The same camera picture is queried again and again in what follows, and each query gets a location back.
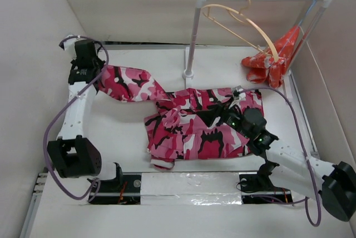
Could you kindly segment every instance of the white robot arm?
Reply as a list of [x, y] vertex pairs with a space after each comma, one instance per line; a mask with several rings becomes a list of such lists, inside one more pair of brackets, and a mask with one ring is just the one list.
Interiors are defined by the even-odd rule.
[[[239, 90], [230, 102], [216, 105], [211, 111], [201, 111], [197, 115], [211, 126], [217, 117], [218, 124], [225, 123], [249, 139], [250, 151], [265, 159], [253, 184], [265, 190], [281, 187], [293, 190], [308, 198], [320, 195], [324, 208], [334, 217], [349, 221], [356, 211], [356, 173], [353, 168], [341, 162], [338, 165], [306, 157], [304, 152], [291, 148], [265, 128], [266, 119], [257, 108], [247, 108], [243, 112], [236, 109]], [[310, 177], [315, 179], [316, 191]]]

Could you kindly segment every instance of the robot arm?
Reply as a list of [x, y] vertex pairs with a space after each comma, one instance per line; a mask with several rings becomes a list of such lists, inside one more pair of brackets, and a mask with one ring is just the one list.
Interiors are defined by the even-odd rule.
[[[265, 159], [265, 164], [258, 170], [258, 182], [264, 189], [282, 187], [314, 199], [314, 187], [304, 153], [268, 132], [266, 119], [259, 109], [247, 108], [242, 113], [234, 106], [237, 103], [235, 98], [217, 105], [212, 111], [197, 114], [208, 126], [219, 117], [218, 124], [225, 123], [249, 139], [247, 145], [251, 152]], [[345, 162], [335, 165], [315, 157], [308, 159], [324, 208], [337, 219], [349, 221], [356, 211], [355, 171]]]
[[[94, 42], [87, 39], [76, 41], [68, 50], [75, 58], [68, 78], [71, 100], [97, 76], [104, 62], [97, 57]], [[101, 171], [101, 155], [87, 138], [88, 120], [97, 91], [95, 83], [78, 96], [66, 111], [57, 140], [47, 145], [48, 154], [62, 178], [96, 176]]]

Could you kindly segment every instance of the white wall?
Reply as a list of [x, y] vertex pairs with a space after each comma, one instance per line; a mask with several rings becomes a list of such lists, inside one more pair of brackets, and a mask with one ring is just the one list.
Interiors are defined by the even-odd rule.
[[[325, 160], [356, 168], [356, 0], [334, 0], [295, 62], [315, 142]], [[356, 216], [351, 220], [356, 233]]]
[[[102, 40], [189, 43], [196, 0], [68, 0], [88, 35]], [[236, 9], [245, 3], [225, 2]], [[279, 38], [299, 14], [301, 2], [252, 2], [250, 16], [271, 38]], [[263, 46], [252, 27], [221, 20], [243, 37]], [[200, 21], [199, 44], [245, 45], [206, 18]]]
[[83, 30], [66, 0], [0, 4], [0, 237], [14, 238], [44, 167], [46, 124], [67, 98], [70, 59], [57, 45]]

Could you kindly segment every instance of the hanger hook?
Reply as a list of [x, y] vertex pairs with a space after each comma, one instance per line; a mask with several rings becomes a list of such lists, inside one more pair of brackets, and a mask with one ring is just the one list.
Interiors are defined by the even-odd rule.
[[247, 1], [248, 1], [247, 6], [245, 6], [245, 7], [241, 8], [241, 9], [239, 10], [239, 13], [240, 13], [240, 14], [241, 14], [241, 11], [242, 11], [242, 10], [247, 10], [247, 9], [249, 9], [249, 8], [250, 8], [250, 6], [251, 6], [251, 0], [247, 0]]

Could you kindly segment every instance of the orange cloth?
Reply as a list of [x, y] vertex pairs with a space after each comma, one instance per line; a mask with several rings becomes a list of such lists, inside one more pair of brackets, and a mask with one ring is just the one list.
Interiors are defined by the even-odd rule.
[[[267, 80], [271, 87], [280, 87], [290, 64], [298, 35], [299, 26], [294, 26], [282, 38], [273, 43], [279, 55], [277, 62], [274, 62], [273, 56], [266, 56], [264, 53], [242, 59], [242, 65], [252, 68], [247, 74], [247, 80], [254, 83], [263, 83]], [[271, 49], [268, 48], [266, 53], [272, 55]]]

